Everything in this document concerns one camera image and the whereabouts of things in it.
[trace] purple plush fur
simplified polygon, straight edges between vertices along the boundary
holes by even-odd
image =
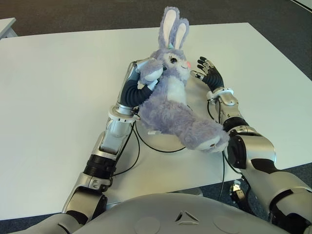
[[[166,13],[169,10],[176,11],[176,19],[169,36],[169,43],[173,46],[176,43],[176,31],[179,25],[181,23],[186,24],[187,30],[181,40],[179,49],[168,49],[165,44],[163,26]],[[213,152],[219,146],[222,147],[220,150],[223,150],[226,142],[229,140],[229,136],[223,131],[220,124],[198,117],[186,103],[168,99],[169,79],[174,79],[177,83],[182,82],[185,86],[189,77],[190,70],[184,70],[183,66],[186,64],[186,58],[181,50],[188,31],[188,21],[187,19],[179,19],[179,10],[175,7],[166,7],[160,24],[158,37],[159,50],[153,52],[151,55],[155,60],[149,62],[141,70],[140,82],[142,84],[149,84],[150,81],[147,81],[144,77],[159,70],[163,65],[167,67],[167,70],[163,71],[160,82],[151,96],[139,106],[141,121],[150,130],[158,130],[163,134],[176,135],[188,149],[195,149],[203,142],[220,137],[220,140],[215,143],[215,146],[208,146],[202,150]],[[174,55],[175,59],[177,59],[176,63],[173,64],[167,58],[168,53]]]

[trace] stuffed bunny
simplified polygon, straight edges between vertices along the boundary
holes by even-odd
[[[160,25],[159,49],[140,71],[142,84],[156,79],[159,84],[139,105],[140,118],[147,129],[176,135],[188,149],[220,152],[228,144],[227,133],[215,121],[199,118],[186,104],[185,85],[191,65],[181,48],[188,32],[188,20],[179,18],[177,8],[166,7]]]

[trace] table surface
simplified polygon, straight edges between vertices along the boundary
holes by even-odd
[[[117,99],[130,61],[157,49],[158,28],[72,32],[0,41],[0,219],[60,212]],[[248,23],[191,26],[195,67],[209,58],[234,89],[247,122],[276,147],[279,169],[311,162],[312,83]],[[207,86],[187,84],[187,102],[208,116]],[[118,171],[137,156],[131,137]],[[226,167],[225,179],[238,176]],[[221,182],[221,154],[162,154],[141,144],[129,172],[106,195],[118,202]]]
[[[15,18],[0,19],[0,38],[16,21]]]

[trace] gray carpet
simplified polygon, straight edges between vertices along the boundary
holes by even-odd
[[[289,0],[1,0],[0,19],[15,17],[13,29],[19,36],[159,27],[167,5],[177,6],[191,25],[249,22],[312,79],[312,14]],[[287,171],[312,186],[311,163]],[[220,200],[233,205],[230,184],[225,183]],[[201,188],[206,197],[217,199],[220,187]],[[266,219],[252,193],[249,200],[254,212]],[[23,230],[46,217],[0,221],[0,234]]]

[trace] white belly fur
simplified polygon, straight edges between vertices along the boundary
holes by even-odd
[[[186,105],[186,94],[184,83],[173,76],[170,76],[168,78],[167,99],[177,101]]]

